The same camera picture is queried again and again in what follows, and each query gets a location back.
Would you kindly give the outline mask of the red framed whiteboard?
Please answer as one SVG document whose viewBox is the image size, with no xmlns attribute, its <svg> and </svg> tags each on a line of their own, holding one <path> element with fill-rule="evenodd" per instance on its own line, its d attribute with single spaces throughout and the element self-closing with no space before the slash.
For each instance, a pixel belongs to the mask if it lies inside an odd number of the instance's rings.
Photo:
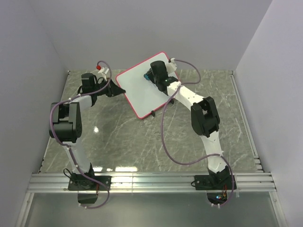
<svg viewBox="0 0 303 227">
<path fill-rule="evenodd" d="M 143 77 L 154 61 L 168 63 L 169 57 L 165 52 L 160 52 L 116 76 L 117 84 L 126 91 L 125 97 L 139 119 L 150 115 L 151 110 L 155 110 L 169 98 L 159 91 L 155 84 Z M 169 76 L 178 78 L 176 71 Z"/>
</svg>

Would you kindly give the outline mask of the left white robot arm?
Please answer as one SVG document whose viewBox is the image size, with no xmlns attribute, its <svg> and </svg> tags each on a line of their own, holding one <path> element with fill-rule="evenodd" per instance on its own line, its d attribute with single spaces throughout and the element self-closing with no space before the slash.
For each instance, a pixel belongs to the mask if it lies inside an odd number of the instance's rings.
<svg viewBox="0 0 303 227">
<path fill-rule="evenodd" d="M 70 181 L 79 183 L 84 190 L 91 190 L 98 181 L 81 143 L 81 112 L 93 107 L 98 96 L 114 97 L 124 94 L 126 91 L 118 87 L 110 77 L 97 78 L 92 73 L 82 74 L 81 82 L 82 85 L 74 98 L 52 103 L 49 134 L 65 149 L 68 155 L 72 166 Z"/>
</svg>

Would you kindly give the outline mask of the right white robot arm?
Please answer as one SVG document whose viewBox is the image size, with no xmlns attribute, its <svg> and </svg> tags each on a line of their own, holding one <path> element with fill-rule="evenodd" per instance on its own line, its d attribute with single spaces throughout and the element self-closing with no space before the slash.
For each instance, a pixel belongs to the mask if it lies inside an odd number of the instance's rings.
<svg viewBox="0 0 303 227">
<path fill-rule="evenodd" d="M 168 99 L 164 105 L 167 107 L 173 100 L 177 100 L 190 111 L 191 126 L 200 136 L 208 161 L 209 184 L 214 189 L 220 189 L 227 179 L 231 177 L 228 162 L 223 157 L 223 150 L 219 140 L 220 117 L 215 101 L 212 97 L 203 97 L 191 91 L 176 77 L 170 74 L 177 69 L 177 59 L 170 59 L 167 63 L 154 61 L 145 74 L 160 92 Z"/>
</svg>

